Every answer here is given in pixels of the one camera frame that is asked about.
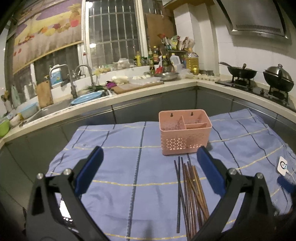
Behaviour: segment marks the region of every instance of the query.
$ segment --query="curved metal faucet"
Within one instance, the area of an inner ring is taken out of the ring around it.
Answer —
[[[50,71],[49,71],[49,77],[50,77],[50,78],[52,77],[52,71],[53,71],[54,69],[58,69],[58,68],[60,68],[60,67],[62,67],[62,66],[67,66],[67,68],[68,68],[69,79],[70,79],[70,82],[71,82],[71,94],[72,94],[73,98],[75,99],[75,98],[77,98],[78,96],[77,96],[77,92],[76,92],[76,89],[75,89],[75,85],[74,85],[74,83],[73,83],[73,80],[72,80],[72,77],[71,77],[71,72],[70,72],[70,69],[69,69],[69,66],[68,66],[68,65],[66,65],[66,64],[61,64],[61,65],[59,65],[59,66],[56,66],[56,67],[51,68]]]
[[[95,86],[94,86],[94,79],[92,77],[92,73],[91,73],[91,68],[87,65],[87,64],[81,64],[81,65],[78,65],[76,67],[76,69],[74,70],[74,73],[76,73],[77,69],[80,69],[81,66],[85,66],[89,69],[89,75],[91,77],[91,86],[93,87],[93,90],[95,90]]]

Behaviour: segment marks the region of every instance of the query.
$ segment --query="green bowl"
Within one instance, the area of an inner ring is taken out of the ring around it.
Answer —
[[[9,132],[9,119],[2,120],[0,124],[0,137],[2,138]]]

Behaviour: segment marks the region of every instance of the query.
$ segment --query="gas stove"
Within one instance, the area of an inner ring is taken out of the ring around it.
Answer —
[[[272,87],[270,87],[269,90],[264,89],[252,84],[251,80],[241,79],[241,78],[235,79],[234,77],[232,77],[232,80],[219,81],[215,83],[220,85],[230,86],[235,89],[240,89],[248,93],[261,96],[262,98],[273,101],[283,107],[286,107],[287,109],[290,109],[296,112],[296,108],[293,102],[291,101],[291,99],[289,98],[288,92],[282,92]]]

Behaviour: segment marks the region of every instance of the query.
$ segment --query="pink plastic basket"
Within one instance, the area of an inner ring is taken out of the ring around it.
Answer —
[[[207,146],[212,123],[204,110],[166,110],[158,116],[163,155],[192,153]]]

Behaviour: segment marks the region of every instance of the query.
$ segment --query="range hood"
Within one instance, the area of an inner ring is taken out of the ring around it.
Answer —
[[[226,18],[231,35],[257,35],[289,40],[281,9],[275,0],[214,0]]]

